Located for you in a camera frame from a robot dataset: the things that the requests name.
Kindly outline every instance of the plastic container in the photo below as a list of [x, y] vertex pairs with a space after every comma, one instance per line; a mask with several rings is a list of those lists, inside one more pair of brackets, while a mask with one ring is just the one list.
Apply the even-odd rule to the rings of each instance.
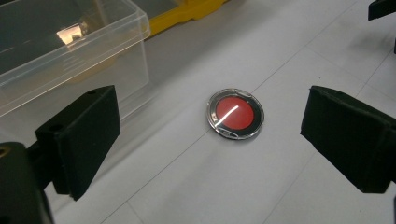
[[[98, 87], [116, 86], [121, 120], [147, 101], [149, 96], [142, 94], [149, 85], [142, 40], [149, 36], [149, 19], [137, 5], [128, 0], [78, 0], [70, 11], [51, 12], [55, 24], [48, 25], [45, 13], [53, 8], [43, 1], [40, 4], [47, 6], [38, 5], [35, 15], [46, 18], [35, 17], [35, 24], [20, 27], [23, 21], [15, 19], [19, 14], [13, 9], [23, 11], [29, 7], [26, 2], [0, 6], [0, 13], [9, 12], [2, 15], [14, 23], [5, 20], [8, 29], [0, 24], [0, 36], [6, 40], [0, 44], [0, 71], [6, 70], [0, 75], [0, 142], [30, 146], [36, 128]], [[55, 13], [62, 13], [60, 19]], [[37, 26], [29, 31], [32, 25]]]

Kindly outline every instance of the floor tile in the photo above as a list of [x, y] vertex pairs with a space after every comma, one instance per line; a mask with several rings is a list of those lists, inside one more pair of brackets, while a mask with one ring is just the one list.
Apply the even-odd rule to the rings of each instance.
[[367, 81], [394, 47], [396, 14], [367, 21], [371, 0], [358, 1], [308, 46]]
[[396, 101], [396, 55], [391, 52], [367, 82]]
[[361, 193], [316, 153], [264, 223], [393, 223], [395, 194], [393, 183], [385, 194]]
[[78, 202], [56, 203], [57, 223], [103, 221], [208, 130], [213, 93], [255, 90], [354, 1], [230, 1], [146, 41], [159, 94], [122, 130], [115, 143], [122, 162]]
[[369, 85], [364, 86], [357, 99], [393, 118], [396, 118], [396, 101], [392, 100], [380, 91], [373, 89]]
[[311, 85], [357, 94], [362, 81], [303, 49], [253, 94], [265, 122], [241, 142], [209, 131], [129, 203], [144, 223], [262, 223], [315, 150], [300, 135]]
[[102, 224], [143, 224], [128, 203], [121, 206]]

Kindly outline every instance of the black metal bracket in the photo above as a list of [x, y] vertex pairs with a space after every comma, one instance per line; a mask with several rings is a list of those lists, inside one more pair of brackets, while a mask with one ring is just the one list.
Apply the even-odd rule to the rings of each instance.
[[[369, 6], [369, 21], [396, 12], [396, 0], [376, 0]], [[393, 52], [396, 54], [396, 39]]]
[[29, 148], [0, 144], [0, 223], [53, 223], [44, 188], [53, 182], [58, 193], [78, 200], [119, 134], [117, 96], [108, 86], [44, 123]]

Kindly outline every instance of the transparent plastic box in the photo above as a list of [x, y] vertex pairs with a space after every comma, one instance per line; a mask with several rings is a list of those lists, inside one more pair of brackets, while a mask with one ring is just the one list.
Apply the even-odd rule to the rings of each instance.
[[[116, 87], [121, 128], [152, 97], [149, 19], [132, 1], [16, 0], [0, 15], [0, 142], [29, 147], [41, 124], [92, 89]], [[111, 148], [97, 176], [119, 151], [128, 149]], [[53, 210], [67, 201], [46, 192]]]

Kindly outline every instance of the black gripper pad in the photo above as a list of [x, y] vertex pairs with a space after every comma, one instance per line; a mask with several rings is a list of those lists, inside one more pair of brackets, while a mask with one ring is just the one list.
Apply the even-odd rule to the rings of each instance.
[[396, 119], [343, 92], [311, 88], [301, 135], [364, 193], [394, 179]]
[[61, 164], [61, 171], [53, 179], [56, 191], [78, 200], [119, 134], [114, 86], [83, 94], [38, 128], [38, 144], [46, 153], [58, 157]]

